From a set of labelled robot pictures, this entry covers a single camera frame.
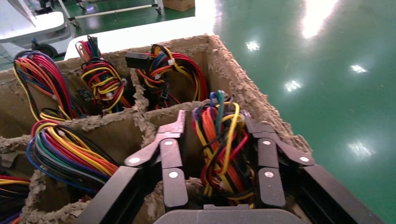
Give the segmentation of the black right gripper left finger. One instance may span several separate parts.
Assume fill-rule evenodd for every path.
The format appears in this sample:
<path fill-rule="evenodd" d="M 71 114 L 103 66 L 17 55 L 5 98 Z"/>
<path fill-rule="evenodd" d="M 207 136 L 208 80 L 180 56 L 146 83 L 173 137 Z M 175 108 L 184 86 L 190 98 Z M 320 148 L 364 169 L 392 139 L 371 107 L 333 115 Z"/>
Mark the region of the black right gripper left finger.
<path fill-rule="evenodd" d="M 124 164 L 146 168 L 161 163 L 165 211 L 184 208 L 188 203 L 180 149 L 184 141 L 185 110 L 180 110 L 173 123 L 158 128 L 152 143 L 128 156 Z"/>

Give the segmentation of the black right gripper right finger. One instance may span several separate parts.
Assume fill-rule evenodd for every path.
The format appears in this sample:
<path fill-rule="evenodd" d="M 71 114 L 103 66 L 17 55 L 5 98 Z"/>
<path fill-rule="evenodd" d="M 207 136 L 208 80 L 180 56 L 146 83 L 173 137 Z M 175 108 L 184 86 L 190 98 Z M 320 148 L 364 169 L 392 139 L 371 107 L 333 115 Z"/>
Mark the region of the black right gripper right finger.
<path fill-rule="evenodd" d="M 250 146 L 255 155 L 255 206 L 256 208 L 284 208 L 284 195 L 279 156 L 288 167 L 312 166 L 316 162 L 309 153 L 305 153 L 283 142 L 270 125 L 256 122 L 247 111 L 242 111 L 245 118 Z"/>

